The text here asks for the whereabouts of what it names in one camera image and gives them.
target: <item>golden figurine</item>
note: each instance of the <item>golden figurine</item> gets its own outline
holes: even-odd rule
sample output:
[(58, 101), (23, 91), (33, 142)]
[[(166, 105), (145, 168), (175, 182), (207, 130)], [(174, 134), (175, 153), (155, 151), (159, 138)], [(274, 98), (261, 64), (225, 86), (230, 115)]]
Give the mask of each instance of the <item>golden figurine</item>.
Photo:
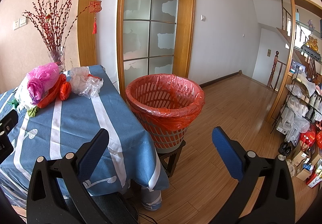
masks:
[(308, 46), (310, 49), (318, 52), (318, 40), (313, 38), (312, 35), (309, 35), (309, 40), (305, 43), (305, 46)]

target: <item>wall switch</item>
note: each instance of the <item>wall switch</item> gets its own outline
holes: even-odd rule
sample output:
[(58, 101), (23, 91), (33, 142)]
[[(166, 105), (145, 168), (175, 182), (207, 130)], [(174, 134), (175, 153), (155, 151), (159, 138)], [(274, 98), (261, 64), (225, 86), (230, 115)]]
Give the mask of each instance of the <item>wall switch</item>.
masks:
[(13, 30), (16, 30), (19, 28), (19, 22), (20, 22), (20, 19), (13, 22)]
[(19, 22), (19, 27), (22, 27), (24, 25), (27, 25), (27, 18), (26, 17), (21, 17), (20, 22)]

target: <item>laundry basket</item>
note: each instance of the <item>laundry basket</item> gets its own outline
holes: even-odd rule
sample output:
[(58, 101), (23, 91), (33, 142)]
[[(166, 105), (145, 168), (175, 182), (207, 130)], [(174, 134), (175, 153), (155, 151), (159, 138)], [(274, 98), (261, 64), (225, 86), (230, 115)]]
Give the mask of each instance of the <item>laundry basket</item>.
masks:
[(198, 84), (172, 74), (140, 77), (125, 92), (132, 112), (151, 134), (158, 153), (180, 146), (187, 127), (204, 105), (204, 92)]

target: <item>silver screw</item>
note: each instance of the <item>silver screw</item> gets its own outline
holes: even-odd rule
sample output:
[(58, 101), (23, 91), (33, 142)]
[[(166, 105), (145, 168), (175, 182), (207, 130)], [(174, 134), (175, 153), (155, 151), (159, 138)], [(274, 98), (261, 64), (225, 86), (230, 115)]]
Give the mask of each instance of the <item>silver screw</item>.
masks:
[(40, 156), (37, 158), (37, 162), (42, 162), (43, 161), (43, 156)]
[(74, 157), (74, 153), (72, 153), (72, 152), (66, 154), (66, 158), (68, 160), (72, 159), (73, 157)]
[(278, 157), (278, 159), (280, 161), (284, 161), (285, 160), (285, 157), (283, 155), (281, 155), (281, 154), (279, 154), (277, 157)]
[(247, 152), (247, 155), (250, 157), (250, 158), (254, 158), (256, 157), (256, 153), (254, 151), (248, 151)]

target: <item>wooden floor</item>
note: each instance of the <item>wooden floor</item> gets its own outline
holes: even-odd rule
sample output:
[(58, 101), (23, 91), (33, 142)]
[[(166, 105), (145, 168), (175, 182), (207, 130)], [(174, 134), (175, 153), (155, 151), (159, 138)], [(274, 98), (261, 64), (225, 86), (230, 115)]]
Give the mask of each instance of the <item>wooden floor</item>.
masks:
[[(178, 165), (170, 178), (170, 188), (162, 191), (162, 207), (143, 209), (140, 198), (132, 198), (140, 212), (159, 224), (208, 224), (220, 210), (237, 181), (232, 179), (211, 141), (211, 131), (221, 126), (245, 150), (274, 158), (284, 135), (264, 121), (275, 93), (243, 76), (236, 75), (203, 88), (206, 104), (189, 126)], [(259, 180), (242, 215), (249, 213), (259, 194)], [(296, 220), (314, 200), (318, 188), (311, 189), (293, 178)], [(141, 218), (141, 223), (150, 223)]]

